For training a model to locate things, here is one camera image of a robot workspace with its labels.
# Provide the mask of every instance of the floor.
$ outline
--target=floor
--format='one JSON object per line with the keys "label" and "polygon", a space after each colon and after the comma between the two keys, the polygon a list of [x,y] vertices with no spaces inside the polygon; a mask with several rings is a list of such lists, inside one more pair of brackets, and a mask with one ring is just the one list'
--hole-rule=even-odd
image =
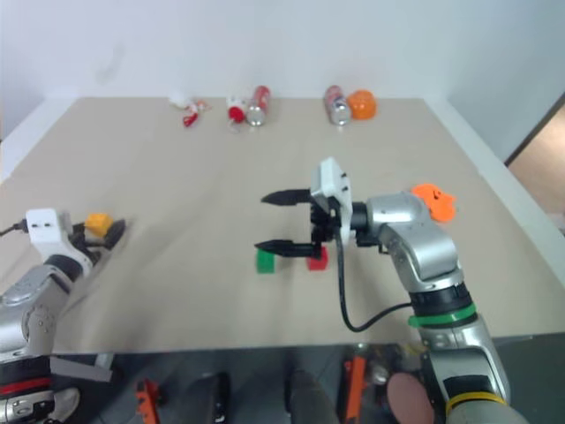
{"label": "floor", "polygon": [[[562,422],[565,413],[565,335],[496,340],[512,386],[512,404],[531,424]],[[229,351],[117,355],[118,378],[113,383],[57,378],[58,387],[78,385],[80,408],[69,424],[141,424],[135,415],[134,384],[142,378],[159,383],[167,399],[160,409],[162,424],[181,424],[186,393],[203,375],[225,371],[230,375],[232,424],[290,423],[284,409],[283,388],[290,369],[299,367],[315,375],[336,403],[343,359],[355,346],[316,346]],[[394,423],[365,394],[362,424]]]}
{"label": "floor", "polygon": [[563,222],[565,213],[565,106],[509,166],[544,211]]}

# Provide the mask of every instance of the beige table surface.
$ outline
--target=beige table surface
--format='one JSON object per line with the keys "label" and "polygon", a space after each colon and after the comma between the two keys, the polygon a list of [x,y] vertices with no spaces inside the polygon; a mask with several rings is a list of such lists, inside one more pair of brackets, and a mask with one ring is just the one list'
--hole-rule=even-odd
{"label": "beige table surface", "polygon": [[[355,200],[433,182],[457,197],[445,225],[466,283],[494,336],[565,330],[565,290],[495,193],[420,100],[383,100],[371,121],[336,128],[317,100],[273,101],[267,125],[231,133],[223,100],[193,128],[165,99],[82,99],[0,185],[0,226],[30,208],[125,217],[124,243],[92,281],[78,284],[57,331],[60,352],[320,345],[415,338],[410,311],[365,333],[339,312],[331,267],[277,259],[255,272],[253,243],[309,239],[308,207],[260,204],[308,187],[333,155]],[[25,235],[0,240],[0,289],[39,261]],[[390,259],[348,247],[354,322],[408,299]]]}

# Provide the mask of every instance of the soda can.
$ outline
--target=soda can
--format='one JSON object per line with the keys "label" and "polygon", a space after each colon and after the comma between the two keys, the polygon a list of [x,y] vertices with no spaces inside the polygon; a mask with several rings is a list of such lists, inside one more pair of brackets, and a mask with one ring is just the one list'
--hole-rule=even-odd
{"label": "soda can", "polygon": [[350,122],[351,109],[339,86],[331,86],[326,90],[324,103],[332,124],[345,125]]}
{"label": "soda can", "polygon": [[245,114],[245,118],[249,125],[260,126],[265,123],[270,97],[271,92],[267,87],[258,86],[255,88],[255,92],[253,93],[253,97],[249,103],[249,108]]}

